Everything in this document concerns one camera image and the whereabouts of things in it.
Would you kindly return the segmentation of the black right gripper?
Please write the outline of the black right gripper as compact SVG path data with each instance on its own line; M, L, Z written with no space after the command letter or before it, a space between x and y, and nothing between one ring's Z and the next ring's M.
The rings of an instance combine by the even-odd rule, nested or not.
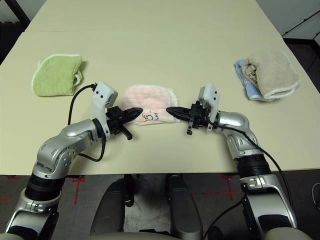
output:
M192 128L198 129L208 126L206 118L206 109L197 100L190 108L171 106L167 107L166 111L174 118L188 122L187 134L192 135Z

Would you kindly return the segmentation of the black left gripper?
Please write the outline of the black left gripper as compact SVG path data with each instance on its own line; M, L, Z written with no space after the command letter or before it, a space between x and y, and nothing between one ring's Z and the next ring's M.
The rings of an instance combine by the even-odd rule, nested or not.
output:
M118 106L114 106L107 110L106 116L109 133L113 135L124 134L128 140L133 138L133 135L125 128L124 124L134 121L143 112L140 107L131 107L126 110L121 110Z

